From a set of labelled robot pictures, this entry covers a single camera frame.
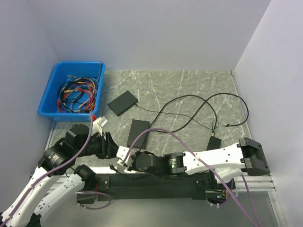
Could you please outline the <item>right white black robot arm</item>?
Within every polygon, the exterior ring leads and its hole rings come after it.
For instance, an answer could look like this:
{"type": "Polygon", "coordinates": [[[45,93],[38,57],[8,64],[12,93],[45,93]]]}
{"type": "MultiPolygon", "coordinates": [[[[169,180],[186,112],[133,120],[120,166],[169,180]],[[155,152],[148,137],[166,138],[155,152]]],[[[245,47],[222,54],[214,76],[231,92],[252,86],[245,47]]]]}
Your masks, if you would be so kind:
{"type": "Polygon", "coordinates": [[[208,151],[185,151],[156,156],[147,151],[129,150],[124,151],[120,158],[120,164],[127,166],[129,170],[149,173],[159,178],[214,170],[215,173],[208,177],[208,183],[214,189],[243,173],[249,176],[270,174],[262,145],[247,137],[239,138],[237,143],[225,148],[208,151]]]}

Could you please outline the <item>black network switch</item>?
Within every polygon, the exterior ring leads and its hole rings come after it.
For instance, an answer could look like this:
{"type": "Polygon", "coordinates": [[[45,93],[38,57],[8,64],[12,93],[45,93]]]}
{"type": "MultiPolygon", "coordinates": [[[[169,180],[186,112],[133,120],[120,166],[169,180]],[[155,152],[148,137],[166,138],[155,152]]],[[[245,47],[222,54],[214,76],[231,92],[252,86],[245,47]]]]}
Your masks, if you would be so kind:
{"type": "Polygon", "coordinates": [[[107,105],[116,116],[120,116],[137,103],[138,99],[127,90],[107,105]]]}
{"type": "MultiPolygon", "coordinates": [[[[145,130],[149,129],[150,122],[149,121],[142,121],[142,120],[132,120],[131,128],[128,135],[127,140],[127,147],[130,147],[131,144],[134,142],[134,140],[145,130]]],[[[135,143],[134,148],[138,149],[146,149],[146,143],[147,143],[147,136],[148,133],[141,136],[135,143]]]]}

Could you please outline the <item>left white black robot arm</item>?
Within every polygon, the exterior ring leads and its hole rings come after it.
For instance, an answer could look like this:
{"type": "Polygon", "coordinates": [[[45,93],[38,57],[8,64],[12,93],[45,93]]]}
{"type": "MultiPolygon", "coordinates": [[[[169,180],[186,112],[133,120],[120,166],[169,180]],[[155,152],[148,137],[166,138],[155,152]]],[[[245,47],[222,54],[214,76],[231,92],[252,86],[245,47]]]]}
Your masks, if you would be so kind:
{"type": "Polygon", "coordinates": [[[95,172],[87,165],[75,168],[73,174],[48,194],[48,190],[78,157],[95,155],[99,159],[116,157],[118,146],[109,132],[103,132],[99,123],[88,127],[75,124],[65,136],[44,151],[37,168],[22,193],[0,215],[2,227],[39,227],[42,220],[51,214],[67,198],[81,190],[97,192],[95,172]]]}

